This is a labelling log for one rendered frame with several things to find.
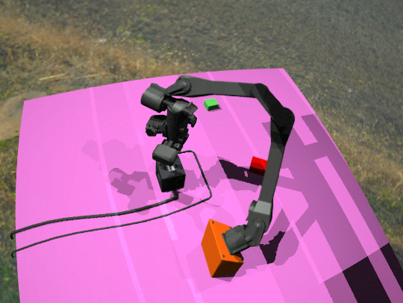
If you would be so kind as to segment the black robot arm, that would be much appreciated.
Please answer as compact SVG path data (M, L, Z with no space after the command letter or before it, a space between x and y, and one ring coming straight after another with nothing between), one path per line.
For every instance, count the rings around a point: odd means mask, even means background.
M163 134L167 137L167 120L172 125L183 125L188 116L192 116L198 108L186 99L199 96L239 96L257 99L270 116L271 144L266 162L266 169L257 202L249 205L247 224L229 228L222 234L229 254L239 254L250 247L260 245L263 234L269 230L272 221L273 197L278 182L284 150L293 129L295 114L283 105L262 83L243 83L229 81L212 81L191 75L181 75L174 84L163 88L156 83L144 91L140 104L158 113L167 110L167 115L153 115L146 123L146 134L156 137Z

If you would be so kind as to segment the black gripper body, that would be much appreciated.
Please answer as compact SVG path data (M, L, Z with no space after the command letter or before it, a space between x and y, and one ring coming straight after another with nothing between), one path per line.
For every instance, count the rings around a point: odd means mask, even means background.
M187 122L183 125L172 125L166 120L164 123L167 127L166 140L164 144L157 144L152 152L152 159L167 166L173 166L178 156L177 150L189 131L189 128L187 128L188 124L193 128L196 121L197 117L195 114L188 116Z

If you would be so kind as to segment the green rectangular block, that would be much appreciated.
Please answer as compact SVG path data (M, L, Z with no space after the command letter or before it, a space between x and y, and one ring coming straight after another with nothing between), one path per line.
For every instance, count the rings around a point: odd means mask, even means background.
M207 111L217 110L219 103L217 102L217 100L215 98L205 99L204 106L207 109Z

